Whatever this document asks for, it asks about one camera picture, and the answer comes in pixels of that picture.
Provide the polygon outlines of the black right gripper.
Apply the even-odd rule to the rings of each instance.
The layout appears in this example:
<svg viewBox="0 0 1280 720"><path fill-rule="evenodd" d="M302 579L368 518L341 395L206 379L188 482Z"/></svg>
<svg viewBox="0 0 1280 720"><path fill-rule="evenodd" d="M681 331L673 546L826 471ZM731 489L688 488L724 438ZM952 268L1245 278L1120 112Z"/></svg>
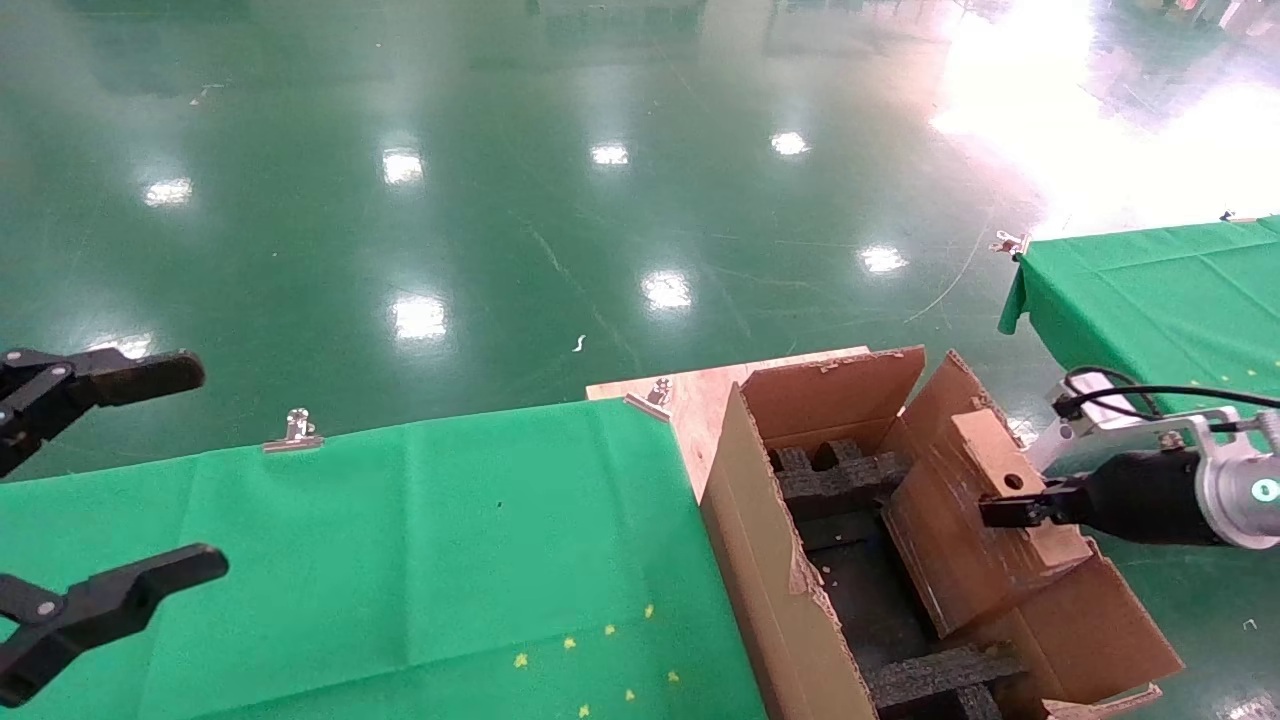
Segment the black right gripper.
<svg viewBox="0 0 1280 720"><path fill-rule="evenodd" d="M1119 454L1092 473L1051 480L1044 493L984 497L984 527L1028 529L1047 519L1138 544L1216 546L1197 496L1201 456L1190 450Z"/></svg>

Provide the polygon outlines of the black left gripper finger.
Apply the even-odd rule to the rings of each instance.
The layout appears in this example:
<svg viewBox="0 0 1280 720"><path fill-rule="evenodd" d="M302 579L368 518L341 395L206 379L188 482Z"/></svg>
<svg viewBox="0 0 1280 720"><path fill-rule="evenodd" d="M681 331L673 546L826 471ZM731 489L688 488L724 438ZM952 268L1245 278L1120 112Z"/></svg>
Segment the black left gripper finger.
<svg viewBox="0 0 1280 720"><path fill-rule="evenodd" d="M186 546L95 574L55 593L1 577L1 612L14 623L1 646L1 702L19 708L81 655L143 632L169 596L228 574L212 546Z"/></svg>
<svg viewBox="0 0 1280 720"><path fill-rule="evenodd" d="M179 395L205 380L200 357L186 350L137 359L120 350L9 350L1 365L1 478L96 407Z"/></svg>

